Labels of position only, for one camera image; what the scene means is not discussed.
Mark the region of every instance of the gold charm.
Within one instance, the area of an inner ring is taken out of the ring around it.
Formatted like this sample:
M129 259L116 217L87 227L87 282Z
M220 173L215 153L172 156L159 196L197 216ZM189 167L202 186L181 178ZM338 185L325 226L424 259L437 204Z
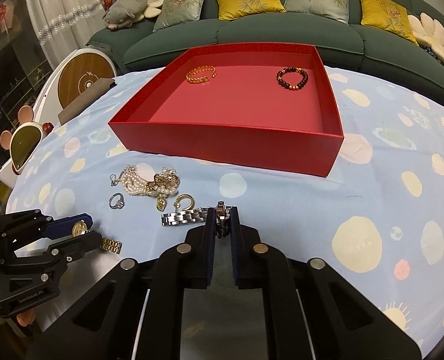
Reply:
M184 194L184 195L180 195L177 199L175 199L175 202L173 203L173 206L175 207L175 211L177 211L180 208L180 202L184 199L189 199L190 200L190 205L187 206L186 208L181 209L180 211L187 211L187 210L191 210L193 207L195 207L195 200L192 196L188 195L188 194Z
M157 210L163 212L165 210L165 207L167 206L167 201L165 198L157 198Z

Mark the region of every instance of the beaded bracelet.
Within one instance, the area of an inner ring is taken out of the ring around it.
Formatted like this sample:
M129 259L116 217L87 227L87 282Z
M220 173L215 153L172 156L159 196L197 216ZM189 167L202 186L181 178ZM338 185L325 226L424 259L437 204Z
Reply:
M212 78L216 76L216 71L213 66L201 66L196 67L195 69L189 71L187 75L185 76L185 79L189 82L189 84L200 84L200 83L206 83L209 78L207 76L204 77L198 77L198 78L192 78L194 74L200 73L202 71L211 71L212 72Z
M290 85L288 82L282 79L282 76L285 73L292 73L292 72L297 72L302 76L302 81L300 81L297 85ZM309 81L309 75L305 70L301 69L300 67L286 67L285 69L277 73L277 81L279 85L283 86L285 89L289 89L291 91L298 91L299 89L302 89L305 86L307 81Z

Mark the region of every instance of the silver watch band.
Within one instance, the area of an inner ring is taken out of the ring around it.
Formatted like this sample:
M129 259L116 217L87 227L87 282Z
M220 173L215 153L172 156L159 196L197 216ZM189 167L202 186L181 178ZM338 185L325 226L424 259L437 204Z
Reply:
M162 214L162 226L177 226L205 222L209 208L210 207L194 208L192 210Z

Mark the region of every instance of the metal watch strap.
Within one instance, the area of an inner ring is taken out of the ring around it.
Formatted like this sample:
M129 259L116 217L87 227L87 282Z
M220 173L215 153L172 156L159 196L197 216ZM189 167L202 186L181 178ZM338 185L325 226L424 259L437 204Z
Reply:
M110 251L112 253L120 254L120 250L122 249L122 243L115 241L113 239L102 237L102 245L100 247L105 251Z
M170 214L162 214L162 226L187 225L189 223L205 222L210 207L194 208Z

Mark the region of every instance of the green sofa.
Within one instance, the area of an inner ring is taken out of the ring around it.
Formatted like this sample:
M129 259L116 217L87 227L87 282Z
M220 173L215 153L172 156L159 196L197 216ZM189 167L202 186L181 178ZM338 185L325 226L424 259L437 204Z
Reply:
M393 0L409 14L427 13L444 26L444 15L423 0ZM103 29L88 45L105 50L122 72L166 66L190 47L234 42L314 44L328 66L380 77L444 106L444 66L422 48L390 32L360 25L360 0L349 0L349 25L301 13L263 13L218 20L216 0L204 0L199 21L152 33L155 19L132 28Z

